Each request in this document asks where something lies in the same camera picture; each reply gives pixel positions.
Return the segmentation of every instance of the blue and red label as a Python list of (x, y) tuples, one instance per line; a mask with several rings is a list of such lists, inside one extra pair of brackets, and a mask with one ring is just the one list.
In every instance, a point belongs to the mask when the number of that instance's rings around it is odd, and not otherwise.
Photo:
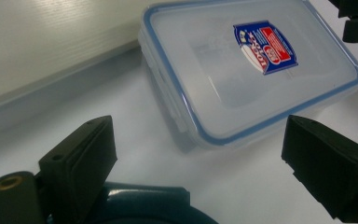
[(234, 25), (234, 34), (243, 54), (264, 75), (298, 65), (287, 39), (268, 21)]

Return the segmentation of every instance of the clear plastic lid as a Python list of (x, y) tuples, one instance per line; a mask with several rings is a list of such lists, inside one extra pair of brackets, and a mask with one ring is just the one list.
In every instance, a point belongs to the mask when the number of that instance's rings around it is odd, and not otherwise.
[(307, 1), (157, 5), (144, 27), (177, 104), (214, 145), (358, 85), (358, 64)]

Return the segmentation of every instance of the sticker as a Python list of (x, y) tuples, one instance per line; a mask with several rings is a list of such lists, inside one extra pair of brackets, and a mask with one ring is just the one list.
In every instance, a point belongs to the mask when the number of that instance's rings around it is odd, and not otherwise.
[(243, 54), (264, 75), (298, 65), (295, 51), (269, 21), (234, 25), (234, 34)]

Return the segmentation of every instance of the brass screw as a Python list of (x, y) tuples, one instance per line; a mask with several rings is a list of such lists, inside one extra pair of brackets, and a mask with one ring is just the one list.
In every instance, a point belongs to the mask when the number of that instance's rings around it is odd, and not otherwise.
[(0, 181), (0, 190), (13, 189), (22, 182), (22, 176), (13, 175)]

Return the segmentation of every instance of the logo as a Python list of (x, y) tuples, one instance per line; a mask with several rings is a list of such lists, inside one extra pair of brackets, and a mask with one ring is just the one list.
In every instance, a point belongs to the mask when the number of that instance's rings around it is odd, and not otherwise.
[(242, 53), (264, 75), (298, 65), (286, 38), (268, 21), (234, 25)]

